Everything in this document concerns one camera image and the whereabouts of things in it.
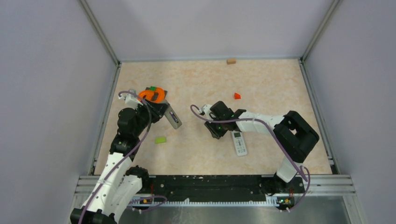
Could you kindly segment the battery purple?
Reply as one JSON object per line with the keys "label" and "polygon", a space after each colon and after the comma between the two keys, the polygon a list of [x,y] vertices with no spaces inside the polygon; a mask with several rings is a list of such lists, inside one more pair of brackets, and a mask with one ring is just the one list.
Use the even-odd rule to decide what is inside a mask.
{"label": "battery purple", "polygon": [[173,120],[178,123],[178,118],[175,116],[174,113],[170,112],[171,117],[173,118]]}

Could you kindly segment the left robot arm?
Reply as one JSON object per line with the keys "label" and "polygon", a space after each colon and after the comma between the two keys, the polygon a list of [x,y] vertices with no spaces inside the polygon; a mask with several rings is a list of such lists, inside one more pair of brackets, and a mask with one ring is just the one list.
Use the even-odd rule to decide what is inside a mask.
{"label": "left robot arm", "polygon": [[132,162],[153,123],[170,109],[167,101],[144,101],[118,113],[117,134],[112,141],[105,168],[81,208],[70,215],[72,224],[116,224],[136,193],[149,189],[148,171]]}

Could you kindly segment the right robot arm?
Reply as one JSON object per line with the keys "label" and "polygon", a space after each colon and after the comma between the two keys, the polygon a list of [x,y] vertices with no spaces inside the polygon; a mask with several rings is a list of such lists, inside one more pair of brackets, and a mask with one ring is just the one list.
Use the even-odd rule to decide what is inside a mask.
{"label": "right robot arm", "polygon": [[272,136],[285,157],[275,173],[274,187],[287,192],[296,174],[302,174],[302,164],[319,141],[318,133],[296,111],[285,115],[263,115],[245,109],[233,111],[224,102],[204,105],[199,114],[205,117],[205,127],[213,138],[230,132],[254,132]]}

